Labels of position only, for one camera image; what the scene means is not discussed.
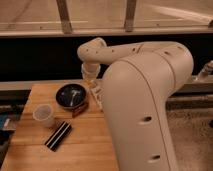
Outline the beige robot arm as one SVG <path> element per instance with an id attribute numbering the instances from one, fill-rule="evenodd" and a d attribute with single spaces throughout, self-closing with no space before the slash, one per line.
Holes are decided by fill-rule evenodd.
<path id="1" fill-rule="evenodd" d="M 119 171 L 179 171 L 166 101 L 192 74 L 190 51 L 174 41 L 109 46 L 101 38 L 77 50 L 82 75 L 94 80 L 106 64 L 101 103 Z"/>

